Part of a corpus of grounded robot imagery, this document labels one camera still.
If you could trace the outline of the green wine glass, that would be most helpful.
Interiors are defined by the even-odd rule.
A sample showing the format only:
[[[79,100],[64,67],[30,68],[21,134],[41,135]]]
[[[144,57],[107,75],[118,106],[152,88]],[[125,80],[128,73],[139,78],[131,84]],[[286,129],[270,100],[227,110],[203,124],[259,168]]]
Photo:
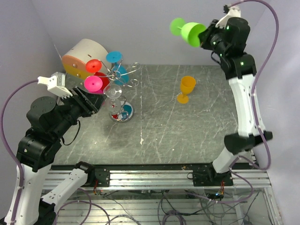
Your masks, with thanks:
[[[199,34],[206,30],[206,26],[201,23],[188,22],[183,18],[175,18],[170,23],[170,32],[174,36],[181,36],[181,38],[192,47],[200,47],[201,41]]]

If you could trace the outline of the clear wine glass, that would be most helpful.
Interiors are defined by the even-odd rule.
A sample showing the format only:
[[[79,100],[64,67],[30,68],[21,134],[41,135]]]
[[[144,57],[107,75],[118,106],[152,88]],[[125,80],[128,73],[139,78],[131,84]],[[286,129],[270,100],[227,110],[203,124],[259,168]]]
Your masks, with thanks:
[[[122,95],[122,89],[119,85],[111,83],[104,89],[104,94],[107,96],[105,105],[108,112],[111,115],[116,115],[120,112],[122,103],[120,97]]]

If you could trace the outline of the chrome wine glass rack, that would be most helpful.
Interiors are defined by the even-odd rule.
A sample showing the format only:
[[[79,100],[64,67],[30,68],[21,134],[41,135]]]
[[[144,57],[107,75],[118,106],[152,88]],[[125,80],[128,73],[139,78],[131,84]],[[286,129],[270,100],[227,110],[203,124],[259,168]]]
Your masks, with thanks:
[[[106,95],[105,105],[109,113],[109,117],[116,123],[125,123],[132,119],[134,108],[123,94],[123,88],[133,88],[138,86],[137,79],[129,79],[130,76],[137,72],[141,65],[137,62],[130,66],[127,71],[122,62],[115,62],[114,66],[107,70],[104,75],[98,75],[100,78],[107,78],[109,83],[103,88],[103,93]]]

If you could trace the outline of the orange wine glass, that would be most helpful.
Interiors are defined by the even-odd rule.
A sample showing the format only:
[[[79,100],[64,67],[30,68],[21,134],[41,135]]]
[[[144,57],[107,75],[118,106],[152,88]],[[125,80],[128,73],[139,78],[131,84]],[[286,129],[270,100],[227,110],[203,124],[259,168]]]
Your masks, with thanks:
[[[195,78],[191,76],[184,76],[180,82],[181,93],[177,96],[177,101],[181,104],[186,104],[189,102],[188,95],[194,90],[196,85]]]

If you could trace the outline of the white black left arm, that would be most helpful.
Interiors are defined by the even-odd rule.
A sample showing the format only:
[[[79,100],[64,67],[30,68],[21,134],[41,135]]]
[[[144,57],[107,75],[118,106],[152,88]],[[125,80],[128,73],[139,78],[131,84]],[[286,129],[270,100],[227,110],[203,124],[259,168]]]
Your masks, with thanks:
[[[64,134],[79,123],[80,117],[96,114],[106,100],[104,95],[91,94],[78,87],[72,91],[73,96],[63,99],[63,105],[57,105],[50,96],[32,102],[26,115],[31,127],[19,142],[16,154],[18,171],[13,201],[0,221],[2,225],[51,225],[73,192],[95,183],[95,167],[79,162],[68,178],[41,196],[45,177],[62,147]]]

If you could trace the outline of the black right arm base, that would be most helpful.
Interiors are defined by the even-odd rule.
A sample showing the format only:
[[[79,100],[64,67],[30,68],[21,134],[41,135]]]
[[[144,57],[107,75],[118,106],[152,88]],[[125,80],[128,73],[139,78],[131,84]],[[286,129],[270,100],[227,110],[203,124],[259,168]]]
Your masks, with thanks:
[[[200,167],[192,170],[192,175],[188,178],[193,181],[195,187],[208,187],[208,186],[233,186],[232,175],[230,172],[217,173],[212,165],[200,164]]]

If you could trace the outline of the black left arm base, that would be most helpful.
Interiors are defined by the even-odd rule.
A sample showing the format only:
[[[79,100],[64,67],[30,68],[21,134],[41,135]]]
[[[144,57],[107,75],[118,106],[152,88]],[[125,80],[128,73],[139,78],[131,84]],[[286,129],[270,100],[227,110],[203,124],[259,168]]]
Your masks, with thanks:
[[[96,167],[88,173],[87,187],[109,187],[110,185],[110,171],[104,167]]]

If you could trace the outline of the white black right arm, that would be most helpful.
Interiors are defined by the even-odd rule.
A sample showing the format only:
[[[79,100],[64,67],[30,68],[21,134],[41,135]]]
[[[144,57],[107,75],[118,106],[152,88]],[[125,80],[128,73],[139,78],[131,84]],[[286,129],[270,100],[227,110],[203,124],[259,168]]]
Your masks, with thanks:
[[[255,96],[255,59],[245,52],[250,33],[247,20],[231,17],[221,25],[220,20],[212,20],[208,28],[199,34],[200,46],[211,50],[219,57],[219,64],[232,90],[238,115],[238,131],[224,137],[225,147],[212,162],[212,171],[207,173],[207,181],[218,185],[223,173],[229,171],[233,162],[255,146],[273,138],[261,121],[257,97]]]

